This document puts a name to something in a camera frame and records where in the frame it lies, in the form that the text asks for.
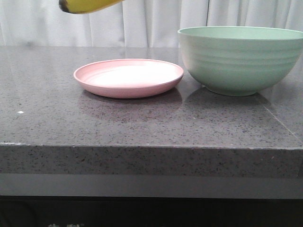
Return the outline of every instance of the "curtain fold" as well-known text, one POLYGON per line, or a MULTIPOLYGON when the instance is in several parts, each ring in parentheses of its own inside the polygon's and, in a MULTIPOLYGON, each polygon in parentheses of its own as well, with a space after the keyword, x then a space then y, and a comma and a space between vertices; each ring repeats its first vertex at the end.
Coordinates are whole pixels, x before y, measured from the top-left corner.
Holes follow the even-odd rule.
POLYGON ((73 15, 58 0, 0 0, 0 45, 178 47, 180 28, 303 31, 303 0, 125 0, 73 15))

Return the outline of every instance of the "granite countertop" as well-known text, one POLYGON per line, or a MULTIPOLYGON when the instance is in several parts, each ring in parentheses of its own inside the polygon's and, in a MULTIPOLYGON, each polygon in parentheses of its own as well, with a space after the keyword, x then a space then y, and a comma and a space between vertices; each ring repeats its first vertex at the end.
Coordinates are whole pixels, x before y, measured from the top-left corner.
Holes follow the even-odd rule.
POLYGON ((259 184, 250 192, 238 189, 239 198, 271 197, 270 189, 278 186, 284 188, 273 198, 303 198, 297 190, 303 187, 303 58, 280 83, 246 97, 201 86, 178 48, 2 46, 0 59, 0 195, 237 198, 231 183, 238 183, 242 189, 259 184), (169 61, 185 75, 176 88, 141 99, 93 95, 73 78, 84 64, 122 58, 169 61), (20 189, 21 179, 42 176, 45 184, 54 177, 69 184, 82 179, 91 188, 102 177, 125 184, 135 178, 150 191, 76 193, 62 187, 52 194, 33 184, 20 189), (202 179, 216 190, 203 191, 202 179), (182 180, 201 190, 177 190, 182 180), (154 192, 159 181, 176 188, 154 192))

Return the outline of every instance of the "bowl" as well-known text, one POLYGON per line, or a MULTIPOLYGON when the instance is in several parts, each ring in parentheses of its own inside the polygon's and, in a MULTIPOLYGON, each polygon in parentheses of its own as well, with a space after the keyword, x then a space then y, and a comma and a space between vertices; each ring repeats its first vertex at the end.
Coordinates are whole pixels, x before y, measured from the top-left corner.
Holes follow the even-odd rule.
POLYGON ((282 80, 303 50, 303 32, 242 26, 178 30, 183 63, 207 89, 248 96, 282 80))

